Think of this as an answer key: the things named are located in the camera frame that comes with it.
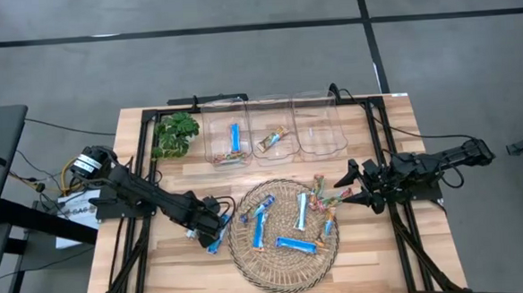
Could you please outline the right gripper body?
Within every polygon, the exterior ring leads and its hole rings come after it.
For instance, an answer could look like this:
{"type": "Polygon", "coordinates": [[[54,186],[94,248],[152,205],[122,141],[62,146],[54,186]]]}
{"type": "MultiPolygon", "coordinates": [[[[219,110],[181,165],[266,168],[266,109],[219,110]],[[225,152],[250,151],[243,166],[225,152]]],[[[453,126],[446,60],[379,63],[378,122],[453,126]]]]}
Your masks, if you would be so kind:
{"type": "Polygon", "coordinates": [[[363,166],[363,188],[369,193],[369,204],[376,214],[383,213],[387,203],[403,202],[401,177],[395,167],[398,155],[392,155],[387,165],[376,165],[371,159],[363,166]]]}

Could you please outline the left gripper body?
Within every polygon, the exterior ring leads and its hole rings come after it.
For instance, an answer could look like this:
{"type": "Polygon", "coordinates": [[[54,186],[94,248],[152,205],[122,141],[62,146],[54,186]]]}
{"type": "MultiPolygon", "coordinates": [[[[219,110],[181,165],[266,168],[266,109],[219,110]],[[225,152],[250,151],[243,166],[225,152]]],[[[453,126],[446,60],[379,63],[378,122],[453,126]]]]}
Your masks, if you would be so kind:
{"type": "Polygon", "coordinates": [[[198,230],[200,233],[213,235],[222,227],[219,211],[219,202],[214,196],[194,199],[182,225],[192,231],[198,230]]]}

